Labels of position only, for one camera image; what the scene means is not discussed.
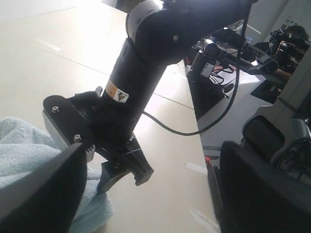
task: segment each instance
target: light blue towel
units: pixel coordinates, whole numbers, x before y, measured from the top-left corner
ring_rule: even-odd
[[[0,189],[59,154],[50,136],[17,118],[0,121]],[[92,233],[113,215],[107,194],[96,195],[101,172],[88,168],[82,201],[70,233]]]

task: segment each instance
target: tabletop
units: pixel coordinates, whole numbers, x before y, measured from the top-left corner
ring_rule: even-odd
[[[99,4],[0,25],[0,117],[19,117],[45,131],[45,97],[105,86],[126,37],[125,16]],[[145,111],[193,132],[198,127],[182,71],[168,68]],[[155,172],[139,187],[128,175],[108,192],[115,215],[97,233],[219,232],[200,137],[172,134],[145,116],[135,134]],[[102,160],[96,155],[89,165],[100,169]]]

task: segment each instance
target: screw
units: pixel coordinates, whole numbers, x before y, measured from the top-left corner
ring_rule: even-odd
[[[54,106],[52,108],[52,113],[58,113],[59,112],[59,108],[57,106]]]
[[[174,35],[173,36],[173,41],[177,41],[179,39],[179,36],[178,35]]]
[[[79,134],[76,134],[73,138],[74,142],[81,142],[81,136]]]

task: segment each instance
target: red object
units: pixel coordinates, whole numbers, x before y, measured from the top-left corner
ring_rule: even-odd
[[[209,164],[210,163],[210,158],[205,156],[205,162],[206,162],[206,164]]]

